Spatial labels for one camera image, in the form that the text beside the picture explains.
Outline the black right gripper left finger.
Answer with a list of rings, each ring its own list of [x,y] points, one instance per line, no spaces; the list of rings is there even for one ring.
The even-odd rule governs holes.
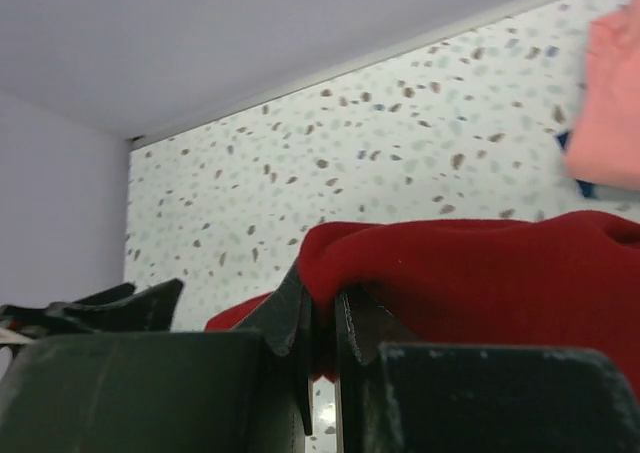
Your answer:
[[[301,452],[313,307],[296,270],[212,332],[19,334],[1,381],[5,452]]]

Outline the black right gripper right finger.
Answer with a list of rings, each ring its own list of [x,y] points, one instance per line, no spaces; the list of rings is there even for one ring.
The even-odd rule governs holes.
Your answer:
[[[639,405],[601,353],[421,341],[366,292],[335,303],[342,452],[635,452]]]

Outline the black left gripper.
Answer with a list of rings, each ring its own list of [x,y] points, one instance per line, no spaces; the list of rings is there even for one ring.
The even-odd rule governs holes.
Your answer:
[[[184,283],[172,279],[141,292],[123,283],[44,308],[1,307],[1,326],[19,334],[153,332],[170,329]]]

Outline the red t shirt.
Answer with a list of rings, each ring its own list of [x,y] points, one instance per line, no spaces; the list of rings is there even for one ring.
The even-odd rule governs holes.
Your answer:
[[[322,324],[360,284],[426,341],[591,348],[639,382],[639,226],[621,217],[325,223],[296,267]]]

